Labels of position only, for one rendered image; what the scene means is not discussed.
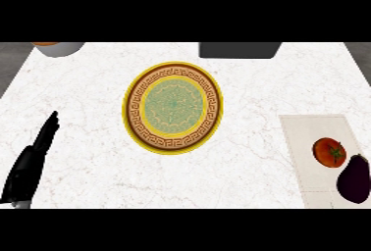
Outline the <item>yellow patterned round plate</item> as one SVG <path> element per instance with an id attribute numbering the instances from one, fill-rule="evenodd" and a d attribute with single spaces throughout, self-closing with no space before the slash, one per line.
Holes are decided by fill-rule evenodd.
<path id="1" fill-rule="evenodd" d="M 122 116 L 129 135 L 151 152 L 184 154 L 211 139 L 221 125 L 224 96 L 212 74 L 188 62 L 166 62 L 131 83 Z"/>

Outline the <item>beige placemat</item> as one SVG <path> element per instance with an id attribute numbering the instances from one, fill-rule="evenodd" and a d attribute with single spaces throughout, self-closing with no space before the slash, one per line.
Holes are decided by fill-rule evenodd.
<path id="1" fill-rule="evenodd" d="M 281 115 L 280 120 L 305 207 L 371 209 L 371 195 L 357 204 L 341 196 L 336 189 L 338 176 L 348 165 L 348 159 L 357 154 L 364 154 L 347 116 Z M 326 167 L 314 155 L 314 144 L 324 137 L 335 139 L 345 148 L 348 159 L 339 168 Z"/>

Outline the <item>red tomato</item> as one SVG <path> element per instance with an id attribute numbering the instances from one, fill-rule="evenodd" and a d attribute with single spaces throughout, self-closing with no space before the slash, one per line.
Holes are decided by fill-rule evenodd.
<path id="1" fill-rule="evenodd" d="M 329 168 L 339 168 L 347 160 L 347 151 L 342 143 L 324 137 L 315 143 L 313 152 L 317 161 Z"/>

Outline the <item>dark grey box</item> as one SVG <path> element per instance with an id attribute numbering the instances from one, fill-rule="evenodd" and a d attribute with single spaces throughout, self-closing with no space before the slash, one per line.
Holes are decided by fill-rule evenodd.
<path id="1" fill-rule="evenodd" d="M 280 42 L 200 42 L 199 56 L 209 59 L 271 59 Z"/>

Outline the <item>grey bowl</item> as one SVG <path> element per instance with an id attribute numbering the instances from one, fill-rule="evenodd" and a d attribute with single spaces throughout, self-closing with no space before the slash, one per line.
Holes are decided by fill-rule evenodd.
<path id="1" fill-rule="evenodd" d="M 66 57 L 75 54 L 83 47 L 83 42 L 35 42 L 41 53 L 52 58 Z"/>

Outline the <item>dark purple eggplant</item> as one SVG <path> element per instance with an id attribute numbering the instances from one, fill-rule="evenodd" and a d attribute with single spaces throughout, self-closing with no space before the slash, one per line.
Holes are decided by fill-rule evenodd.
<path id="1" fill-rule="evenodd" d="M 347 168 L 344 169 L 336 188 L 341 196 L 352 203 L 366 202 L 371 192 L 370 164 L 361 154 L 351 157 Z"/>

